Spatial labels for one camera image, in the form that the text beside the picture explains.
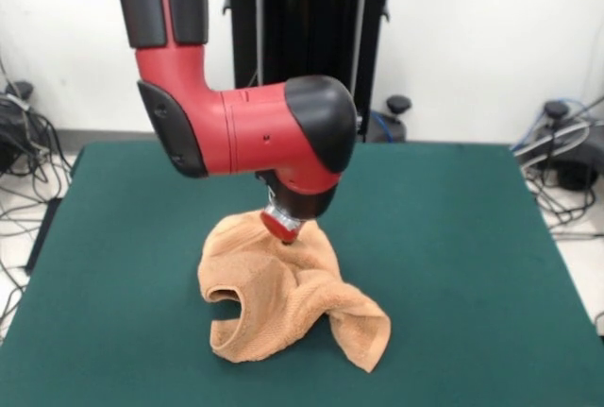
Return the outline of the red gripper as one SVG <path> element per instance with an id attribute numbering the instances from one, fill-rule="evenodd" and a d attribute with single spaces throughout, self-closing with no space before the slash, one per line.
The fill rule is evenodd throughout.
<path id="1" fill-rule="evenodd" d="M 300 220 L 291 218 L 279 210 L 264 210 L 260 220 L 267 230 L 285 246 L 290 246 L 302 229 Z"/>

